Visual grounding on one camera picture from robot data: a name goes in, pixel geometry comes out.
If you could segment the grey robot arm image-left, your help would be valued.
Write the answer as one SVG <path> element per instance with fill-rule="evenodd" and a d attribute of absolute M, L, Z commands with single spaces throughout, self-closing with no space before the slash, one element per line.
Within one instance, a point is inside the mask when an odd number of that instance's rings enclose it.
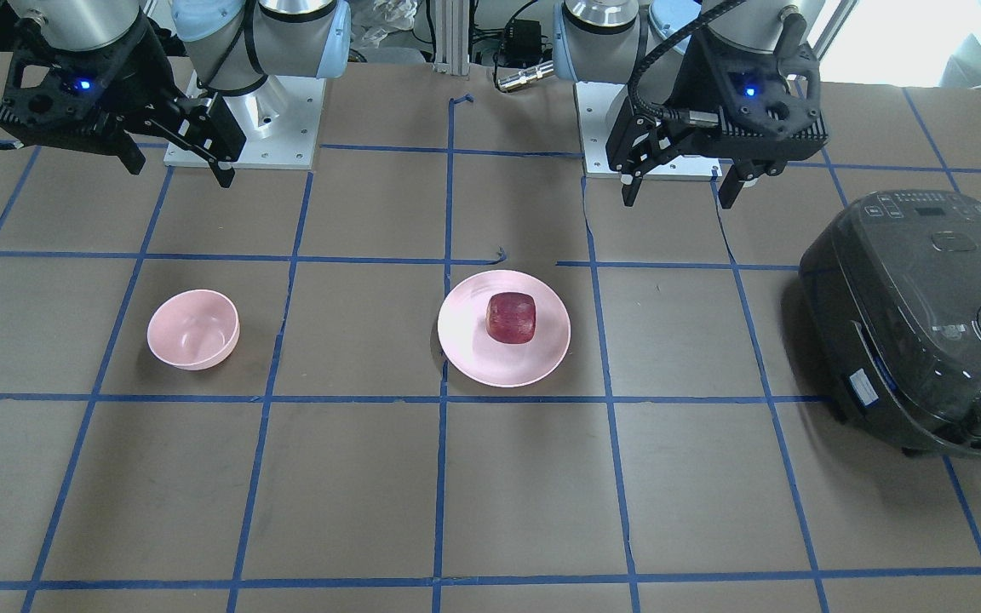
<path fill-rule="evenodd" d="M 13 1 L 19 39 L 0 128 L 20 144 L 120 160 L 137 175 L 139 135 L 166 163 L 309 170 L 324 83 L 349 60 L 346 1 L 175 1 L 175 35 L 193 65 L 180 86 L 157 27 L 136 1 Z"/>

